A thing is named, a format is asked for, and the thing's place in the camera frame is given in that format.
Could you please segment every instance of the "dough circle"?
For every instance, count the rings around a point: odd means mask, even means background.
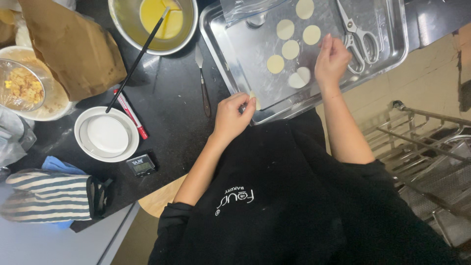
[[[288,78],[288,84],[293,88],[302,88],[311,80],[311,71],[307,67],[300,67],[296,73]]]
[[[276,25],[276,34],[278,38],[287,40],[294,34],[294,23],[289,19],[283,19]]]
[[[281,48],[281,54],[285,59],[292,60],[299,54],[299,44],[295,40],[287,41]]]
[[[321,38],[321,29],[316,25],[310,25],[304,29],[302,39],[307,45],[316,44]]]
[[[257,98],[257,97],[255,96],[255,92],[253,92],[253,90],[250,91],[250,99],[252,99],[252,98],[255,98],[255,100],[256,100],[256,103],[255,103],[255,110],[261,110],[262,107],[261,107],[261,105],[260,105],[259,98]]]
[[[296,14],[301,19],[308,19],[314,13],[314,2],[312,0],[299,0],[296,4]]]
[[[284,67],[284,60],[279,55],[272,55],[267,60],[267,68],[273,74],[278,74],[283,70]]]

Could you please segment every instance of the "melted butter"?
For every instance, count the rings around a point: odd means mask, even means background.
[[[170,11],[155,34],[155,38],[162,40],[177,36],[183,26],[183,13],[178,4],[172,0],[144,0],[140,8],[141,23],[147,32],[151,33],[166,6],[170,7]]]

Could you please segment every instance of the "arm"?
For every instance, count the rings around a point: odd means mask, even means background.
[[[348,110],[339,88],[339,80],[352,55],[341,40],[332,38],[330,34],[324,37],[320,45],[321,52],[314,73],[324,102],[332,156],[344,163],[371,163],[374,161],[373,152]]]
[[[209,136],[200,156],[183,181],[173,203],[183,202],[194,206],[211,183],[214,170],[222,152],[229,143],[249,125],[255,112],[255,98],[237,93],[218,104],[214,132]],[[239,108],[247,103],[243,114]]]

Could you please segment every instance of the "blue towel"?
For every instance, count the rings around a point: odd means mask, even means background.
[[[87,175],[87,173],[85,173],[83,170],[78,169],[69,163],[62,162],[53,156],[46,157],[46,160],[44,160],[41,169],[74,175]]]
[[[44,160],[44,163],[42,164],[41,169],[57,171],[57,172],[62,172],[62,173],[67,173],[67,174],[87,175],[83,170],[78,169],[77,167],[69,163],[62,162],[53,156],[46,157],[46,160]],[[70,227],[72,223],[73,223],[73,220],[66,221],[66,222],[50,223],[50,224],[57,226],[60,229],[67,229]]]

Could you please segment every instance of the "metal tray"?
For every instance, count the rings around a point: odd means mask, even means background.
[[[314,72],[320,48],[302,41],[302,32],[308,25],[319,26],[321,38],[331,33],[345,40],[346,32],[334,0],[314,0],[314,14],[306,20],[297,17],[296,3],[297,0],[289,0],[265,13],[265,23],[257,29],[250,28],[245,21],[227,27],[219,1],[201,12],[201,33],[230,93],[253,90],[260,101],[262,110],[255,112],[253,125],[292,118],[322,102],[314,73],[304,88],[288,85],[288,77],[298,67],[306,66]],[[402,63],[408,53],[408,39],[403,0],[343,0],[342,5],[360,29],[371,31],[380,42],[378,62],[367,64],[359,75],[345,73],[340,88],[346,92]],[[271,55],[281,55],[286,42],[276,35],[276,24],[281,19],[294,22],[295,31],[290,39],[298,41],[300,54],[293,60],[285,59],[283,71],[275,75],[267,70],[266,61]]]

